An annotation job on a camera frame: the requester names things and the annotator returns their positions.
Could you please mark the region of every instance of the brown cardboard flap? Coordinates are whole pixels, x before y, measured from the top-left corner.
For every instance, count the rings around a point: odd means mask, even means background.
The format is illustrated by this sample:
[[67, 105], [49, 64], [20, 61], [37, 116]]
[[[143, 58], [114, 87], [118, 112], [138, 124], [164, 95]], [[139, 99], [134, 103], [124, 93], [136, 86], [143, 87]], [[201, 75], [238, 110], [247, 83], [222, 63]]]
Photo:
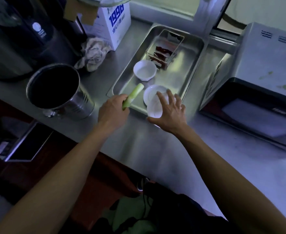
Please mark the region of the brown cardboard flap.
[[81, 13], [83, 16], [81, 22], [87, 25], [93, 25], [94, 20], [97, 18], [98, 7], [82, 3], [78, 0], [67, 0], [64, 19], [75, 21], [77, 14]]

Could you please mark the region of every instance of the person's left hand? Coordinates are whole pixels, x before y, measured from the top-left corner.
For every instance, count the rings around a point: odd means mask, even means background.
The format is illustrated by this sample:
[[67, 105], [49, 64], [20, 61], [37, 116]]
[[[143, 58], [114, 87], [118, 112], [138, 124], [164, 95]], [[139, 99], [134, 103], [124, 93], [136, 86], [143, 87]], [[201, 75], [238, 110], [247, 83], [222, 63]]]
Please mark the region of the person's left hand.
[[114, 95], [100, 108], [98, 125], [107, 130], [107, 133], [113, 133], [127, 121], [130, 110], [129, 108], [122, 110], [122, 102], [127, 97], [127, 94]]

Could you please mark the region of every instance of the white cardboard box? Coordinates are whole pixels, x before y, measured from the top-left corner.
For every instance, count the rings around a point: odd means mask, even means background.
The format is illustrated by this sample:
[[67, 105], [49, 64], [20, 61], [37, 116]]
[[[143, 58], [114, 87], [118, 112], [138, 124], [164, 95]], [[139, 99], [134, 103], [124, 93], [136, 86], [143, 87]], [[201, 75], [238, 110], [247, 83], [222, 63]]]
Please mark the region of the white cardboard box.
[[104, 39], [115, 51], [131, 25], [130, 5], [100, 7], [93, 26], [82, 24], [88, 37]]

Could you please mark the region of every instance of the hand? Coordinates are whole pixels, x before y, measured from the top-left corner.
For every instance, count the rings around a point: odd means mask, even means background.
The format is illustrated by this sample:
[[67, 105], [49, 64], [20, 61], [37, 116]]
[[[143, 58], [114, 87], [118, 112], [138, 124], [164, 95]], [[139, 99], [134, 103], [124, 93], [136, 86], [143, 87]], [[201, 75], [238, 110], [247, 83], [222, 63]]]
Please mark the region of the hand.
[[161, 102], [163, 108], [163, 114], [160, 118], [148, 117], [147, 120], [150, 123], [153, 123], [159, 126], [164, 131], [175, 134], [177, 133], [184, 125], [186, 125], [185, 118], [185, 106], [182, 104], [182, 100], [179, 95], [172, 95], [170, 90], [167, 90], [169, 97], [169, 104], [164, 98], [163, 94], [157, 92], [157, 96]]
[[122, 102], [128, 97], [127, 94], [114, 95], [108, 99], [99, 110], [98, 125], [109, 134], [123, 126], [130, 113], [129, 108], [122, 110]]

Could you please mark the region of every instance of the forearm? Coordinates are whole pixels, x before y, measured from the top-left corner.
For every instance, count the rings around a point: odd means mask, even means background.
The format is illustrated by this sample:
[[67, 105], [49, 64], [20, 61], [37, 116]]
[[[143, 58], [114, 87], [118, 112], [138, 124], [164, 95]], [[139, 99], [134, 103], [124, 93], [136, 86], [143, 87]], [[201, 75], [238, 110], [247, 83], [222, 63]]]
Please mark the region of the forearm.
[[246, 233], [286, 233], [286, 218], [190, 128], [176, 133], [220, 210]]
[[107, 137], [96, 126], [9, 211], [0, 223], [0, 233], [58, 232]]

